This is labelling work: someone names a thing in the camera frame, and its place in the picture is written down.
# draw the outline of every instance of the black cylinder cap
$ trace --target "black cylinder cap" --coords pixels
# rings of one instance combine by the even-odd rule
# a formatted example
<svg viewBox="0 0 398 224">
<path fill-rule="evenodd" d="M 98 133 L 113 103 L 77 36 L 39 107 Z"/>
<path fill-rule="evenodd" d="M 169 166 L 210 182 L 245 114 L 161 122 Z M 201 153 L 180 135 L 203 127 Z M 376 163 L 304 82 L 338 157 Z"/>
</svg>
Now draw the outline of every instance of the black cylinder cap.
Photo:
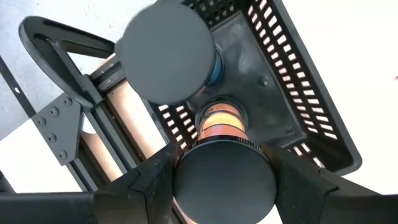
<svg viewBox="0 0 398 224">
<path fill-rule="evenodd" d="M 205 139 L 178 162 L 175 199 L 197 223 L 258 223 L 277 193 L 269 162 L 244 139 L 216 138 Z"/>
<path fill-rule="evenodd" d="M 181 4 L 153 4 L 128 25 L 116 52 L 133 89 L 169 105 L 198 92 L 213 71 L 216 49 L 205 22 Z"/>
</svg>

